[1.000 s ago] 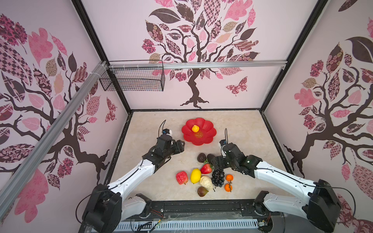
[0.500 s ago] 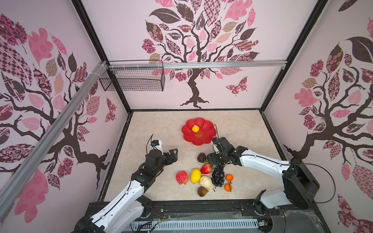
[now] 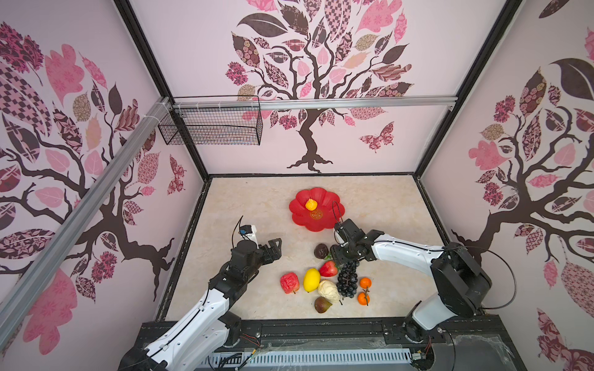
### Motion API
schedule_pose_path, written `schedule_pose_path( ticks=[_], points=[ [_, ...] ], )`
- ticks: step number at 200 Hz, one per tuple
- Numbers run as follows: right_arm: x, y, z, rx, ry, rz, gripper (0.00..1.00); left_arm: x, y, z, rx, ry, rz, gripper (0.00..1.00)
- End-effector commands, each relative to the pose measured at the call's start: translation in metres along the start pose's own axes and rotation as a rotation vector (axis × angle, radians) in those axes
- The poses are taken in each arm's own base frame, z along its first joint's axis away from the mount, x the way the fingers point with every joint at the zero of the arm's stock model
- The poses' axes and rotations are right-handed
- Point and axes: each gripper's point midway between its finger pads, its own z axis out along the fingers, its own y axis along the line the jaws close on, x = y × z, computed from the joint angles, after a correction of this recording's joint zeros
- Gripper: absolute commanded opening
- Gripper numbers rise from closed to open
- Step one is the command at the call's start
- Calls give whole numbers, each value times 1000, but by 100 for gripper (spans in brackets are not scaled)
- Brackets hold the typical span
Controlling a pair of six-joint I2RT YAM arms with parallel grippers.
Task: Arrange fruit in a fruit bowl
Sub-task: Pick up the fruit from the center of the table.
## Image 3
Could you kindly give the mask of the red strawberry with green leaves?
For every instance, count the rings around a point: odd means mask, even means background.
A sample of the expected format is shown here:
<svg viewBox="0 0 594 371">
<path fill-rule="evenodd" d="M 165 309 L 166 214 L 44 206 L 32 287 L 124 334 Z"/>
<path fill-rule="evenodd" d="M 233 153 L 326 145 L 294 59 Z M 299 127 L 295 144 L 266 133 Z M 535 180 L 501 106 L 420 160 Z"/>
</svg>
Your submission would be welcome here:
<svg viewBox="0 0 594 371">
<path fill-rule="evenodd" d="M 339 274 L 339 267 L 334 261 L 327 261 L 319 270 L 321 278 L 334 278 Z"/>
</svg>

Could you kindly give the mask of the red flower-shaped fruit bowl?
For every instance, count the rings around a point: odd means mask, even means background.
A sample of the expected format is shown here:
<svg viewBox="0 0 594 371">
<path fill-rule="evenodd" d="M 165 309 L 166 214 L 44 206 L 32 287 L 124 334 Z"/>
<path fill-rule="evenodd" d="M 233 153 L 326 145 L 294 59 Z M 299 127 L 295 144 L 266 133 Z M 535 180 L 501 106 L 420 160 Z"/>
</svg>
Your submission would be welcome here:
<svg viewBox="0 0 594 371">
<path fill-rule="evenodd" d="M 318 202 L 316 211 L 310 212 L 306 209 L 308 199 L 315 199 Z M 299 191 L 289 203 L 289 211 L 294 224 L 315 233 L 333 229 L 345 215 L 345 207 L 340 197 L 320 187 Z"/>
</svg>

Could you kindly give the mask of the small yellow quince fruit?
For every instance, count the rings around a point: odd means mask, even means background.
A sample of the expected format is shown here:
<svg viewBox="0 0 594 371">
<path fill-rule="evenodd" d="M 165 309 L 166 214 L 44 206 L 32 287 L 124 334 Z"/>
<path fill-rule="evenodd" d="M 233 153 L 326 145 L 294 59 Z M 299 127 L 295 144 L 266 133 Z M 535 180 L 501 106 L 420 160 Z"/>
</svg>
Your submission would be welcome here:
<svg viewBox="0 0 594 371">
<path fill-rule="evenodd" d="M 305 205 L 306 209 L 310 212 L 316 211 L 318 209 L 318 202 L 315 199 L 308 199 Z"/>
</svg>

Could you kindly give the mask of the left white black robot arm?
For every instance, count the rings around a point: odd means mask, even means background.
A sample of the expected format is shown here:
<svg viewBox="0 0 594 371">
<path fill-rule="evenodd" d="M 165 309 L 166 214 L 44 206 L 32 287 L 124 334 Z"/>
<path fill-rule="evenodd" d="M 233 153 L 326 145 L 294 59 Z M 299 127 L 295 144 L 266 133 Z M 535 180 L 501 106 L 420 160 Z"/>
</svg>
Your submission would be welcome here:
<svg viewBox="0 0 594 371">
<path fill-rule="evenodd" d="M 265 245 L 248 237 L 230 251 L 230 260 L 210 279 L 198 303 L 168 331 L 148 345 L 131 348 L 120 361 L 120 370 L 194 370 L 232 332 L 238 332 L 241 319 L 229 312 L 246 292 L 259 269 L 282 256 L 282 239 Z"/>
</svg>

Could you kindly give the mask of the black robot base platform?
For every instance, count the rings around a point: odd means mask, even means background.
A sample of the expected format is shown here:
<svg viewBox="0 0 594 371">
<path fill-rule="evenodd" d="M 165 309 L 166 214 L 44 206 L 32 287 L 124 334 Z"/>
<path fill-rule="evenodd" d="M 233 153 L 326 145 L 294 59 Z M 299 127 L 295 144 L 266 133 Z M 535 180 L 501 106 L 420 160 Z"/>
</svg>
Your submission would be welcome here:
<svg viewBox="0 0 594 371">
<path fill-rule="evenodd" d="M 451 318 L 419 341 L 402 330 L 405 318 L 243 320 L 214 352 L 407 349 L 410 364 L 285 367 L 278 370 L 523 370 L 524 362 L 496 315 Z M 147 322 L 133 347 L 142 348 L 175 322 Z"/>
</svg>

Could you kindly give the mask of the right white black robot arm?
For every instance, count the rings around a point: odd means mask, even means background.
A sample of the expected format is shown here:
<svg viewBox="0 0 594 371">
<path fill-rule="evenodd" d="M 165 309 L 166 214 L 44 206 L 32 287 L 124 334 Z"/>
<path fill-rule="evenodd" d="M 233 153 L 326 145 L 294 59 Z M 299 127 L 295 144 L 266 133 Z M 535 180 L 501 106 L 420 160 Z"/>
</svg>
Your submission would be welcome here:
<svg viewBox="0 0 594 371">
<path fill-rule="evenodd" d="M 380 230 L 365 233 L 350 219 L 335 224 L 334 237 L 330 253 L 339 264 L 387 261 L 433 279 L 436 293 L 415 305 L 403 321 L 402 330 L 413 342 L 451 318 L 472 318 L 489 310 L 484 299 L 493 282 L 470 253 L 472 247 L 416 244 Z"/>
</svg>

